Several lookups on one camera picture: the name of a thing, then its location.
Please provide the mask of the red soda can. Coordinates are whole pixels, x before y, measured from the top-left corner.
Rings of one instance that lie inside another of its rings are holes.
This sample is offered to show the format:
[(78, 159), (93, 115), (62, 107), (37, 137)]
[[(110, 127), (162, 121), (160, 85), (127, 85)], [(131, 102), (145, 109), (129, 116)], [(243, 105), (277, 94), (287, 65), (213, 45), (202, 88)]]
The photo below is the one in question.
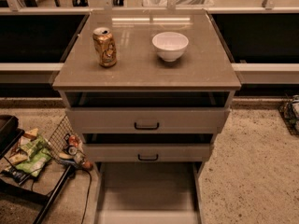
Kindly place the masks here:
[(67, 141), (69, 146), (78, 147), (79, 140), (75, 135), (70, 135)]

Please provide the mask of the grey drawer cabinet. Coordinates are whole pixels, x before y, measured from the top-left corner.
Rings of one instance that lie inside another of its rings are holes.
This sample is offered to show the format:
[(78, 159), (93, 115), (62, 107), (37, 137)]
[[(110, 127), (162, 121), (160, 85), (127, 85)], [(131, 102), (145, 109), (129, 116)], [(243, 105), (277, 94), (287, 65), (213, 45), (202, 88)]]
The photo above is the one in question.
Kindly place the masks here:
[[(108, 28), (117, 62), (98, 62), (93, 30)], [(152, 45), (159, 33), (176, 32), (189, 39), (173, 62), (161, 59)], [(94, 12), (53, 87), (67, 108), (229, 108), (241, 87), (204, 10), (164, 15), (158, 10)], [(218, 133), (78, 133), (87, 145), (210, 144)]]

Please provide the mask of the grey drawer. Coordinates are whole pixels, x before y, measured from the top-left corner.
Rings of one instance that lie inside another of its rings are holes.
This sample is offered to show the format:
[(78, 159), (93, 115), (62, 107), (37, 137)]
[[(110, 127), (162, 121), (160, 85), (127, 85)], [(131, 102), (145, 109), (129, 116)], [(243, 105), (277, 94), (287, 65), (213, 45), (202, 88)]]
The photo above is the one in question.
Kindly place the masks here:
[(204, 224), (192, 162), (100, 165), (94, 224)]
[(220, 133), (229, 108), (67, 108), (84, 133)]
[(207, 161), (211, 155), (210, 144), (164, 145), (83, 145), (90, 161)]

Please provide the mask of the white ceramic bowl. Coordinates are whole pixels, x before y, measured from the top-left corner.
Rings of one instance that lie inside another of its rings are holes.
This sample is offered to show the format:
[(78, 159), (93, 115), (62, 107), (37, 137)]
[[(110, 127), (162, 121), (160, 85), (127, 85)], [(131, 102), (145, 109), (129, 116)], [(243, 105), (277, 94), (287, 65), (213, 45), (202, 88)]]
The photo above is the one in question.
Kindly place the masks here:
[(189, 39), (180, 33), (163, 32), (152, 38), (157, 55), (166, 62), (180, 58), (189, 45)]

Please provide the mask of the gold soda can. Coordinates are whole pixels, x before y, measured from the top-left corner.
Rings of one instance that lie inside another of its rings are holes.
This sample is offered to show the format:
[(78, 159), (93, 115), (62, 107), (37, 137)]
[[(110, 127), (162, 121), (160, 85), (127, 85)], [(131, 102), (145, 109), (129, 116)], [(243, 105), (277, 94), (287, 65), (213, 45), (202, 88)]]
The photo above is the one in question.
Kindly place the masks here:
[(98, 27), (94, 29), (93, 43), (101, 66), (108, 68), (116, 64), (116, 45), (114, 36), (108, 28)]

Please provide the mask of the blue snack bag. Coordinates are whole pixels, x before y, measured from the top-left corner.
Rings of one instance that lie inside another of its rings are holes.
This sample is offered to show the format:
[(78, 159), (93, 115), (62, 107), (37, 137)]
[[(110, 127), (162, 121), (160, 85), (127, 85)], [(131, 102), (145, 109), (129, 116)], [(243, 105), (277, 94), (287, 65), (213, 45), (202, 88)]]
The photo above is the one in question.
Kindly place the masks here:
[(18, 170), (12, 166), (2, 170), (1, 173), (11, 177), (18, 185), (21, 185), (30, 177), (29, 174), (26, 174), (24, 171)]

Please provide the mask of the green chip bag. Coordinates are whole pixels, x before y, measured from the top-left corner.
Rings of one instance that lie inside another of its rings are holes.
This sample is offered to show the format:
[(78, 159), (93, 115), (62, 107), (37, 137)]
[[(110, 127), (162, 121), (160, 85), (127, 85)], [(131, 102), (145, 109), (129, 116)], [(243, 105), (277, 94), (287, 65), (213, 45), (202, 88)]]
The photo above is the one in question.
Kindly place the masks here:
[(38, 177), (45, 164), (51, 159), (48, 143), (39, 135), (35, 140), (20, 146), (27, 159), (15, 167), (33, 177)]

